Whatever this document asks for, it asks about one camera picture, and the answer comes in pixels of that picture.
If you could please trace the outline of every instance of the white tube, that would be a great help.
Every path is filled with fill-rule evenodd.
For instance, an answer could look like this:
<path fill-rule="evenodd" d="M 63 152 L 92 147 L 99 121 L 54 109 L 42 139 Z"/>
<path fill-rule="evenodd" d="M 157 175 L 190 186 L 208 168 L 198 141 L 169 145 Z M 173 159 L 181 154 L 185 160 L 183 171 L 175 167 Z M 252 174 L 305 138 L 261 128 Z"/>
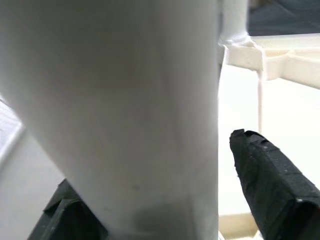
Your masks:
<path fill-rule="evenodd" d="M 215 0 L 0 3 L 0 91 L 115 240 L 216 240 Z"/>
<path fill-rule="evenodd" d="M 243 44 L 250 40 L 247 32 L 249 0 L 223 0 L 222 33 L 219 43 Z"/>

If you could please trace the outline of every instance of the white plastic pipe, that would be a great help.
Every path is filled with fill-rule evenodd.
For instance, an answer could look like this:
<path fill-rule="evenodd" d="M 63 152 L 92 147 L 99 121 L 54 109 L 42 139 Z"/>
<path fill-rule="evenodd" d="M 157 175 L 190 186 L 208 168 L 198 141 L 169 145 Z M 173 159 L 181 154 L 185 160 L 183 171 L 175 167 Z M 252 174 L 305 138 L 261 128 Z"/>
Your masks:
<path fill-rule="evenodd" d="M 222 45 L 244 44 L 250 40 L 247 31 L 249 0 L 223 0 Z"/>
<path fill-rule="evenodd" d="M 218 238 L 216 6 L 0 3 L 0 91 L 110 239 Z"/>

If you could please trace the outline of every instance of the black tape-wrapped object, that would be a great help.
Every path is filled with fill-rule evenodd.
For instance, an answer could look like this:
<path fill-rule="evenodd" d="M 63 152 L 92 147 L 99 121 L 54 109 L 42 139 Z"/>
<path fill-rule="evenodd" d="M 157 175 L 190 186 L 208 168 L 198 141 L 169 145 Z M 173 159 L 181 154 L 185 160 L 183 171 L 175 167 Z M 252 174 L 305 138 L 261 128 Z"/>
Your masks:
<path fill-rule="evenodd" d="M 58 186 L 28 240 L 105 240 L 107 231 L 67 180 Z"/>
<path fill-rule="evenodd" d="M 320 240 L 320 191 L 279 148 L 243 129 L 231 134 L 230 148 L 264 240 Z"/>

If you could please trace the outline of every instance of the white wall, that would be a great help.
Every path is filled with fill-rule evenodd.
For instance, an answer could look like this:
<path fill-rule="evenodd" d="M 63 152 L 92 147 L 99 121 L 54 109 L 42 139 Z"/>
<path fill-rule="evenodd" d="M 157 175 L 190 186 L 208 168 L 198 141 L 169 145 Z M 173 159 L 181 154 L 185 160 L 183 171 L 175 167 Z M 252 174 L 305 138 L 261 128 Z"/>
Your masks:
<path fill-rule="evenodd" d="M 29 132 L 0 167 L 0 239 L 27 239 L 63 180 Z"/>

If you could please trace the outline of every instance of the white plastic part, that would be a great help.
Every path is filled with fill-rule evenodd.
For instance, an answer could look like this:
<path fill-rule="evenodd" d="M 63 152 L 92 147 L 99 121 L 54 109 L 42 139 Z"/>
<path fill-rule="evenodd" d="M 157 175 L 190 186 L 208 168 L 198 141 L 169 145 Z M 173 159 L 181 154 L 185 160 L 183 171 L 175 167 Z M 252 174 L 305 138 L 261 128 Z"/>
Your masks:
<path fill-rule="evenodd" d="M 1 93 L 110 239 L 218 239 L 215 0 L 10 0 L 0 22 Z"/>
<path fill-rule="evenodd" d="M 222 4 L 221 45 L 244 44 L 250 41 L 247 32 L 249 0 L 224 0 Z"/>

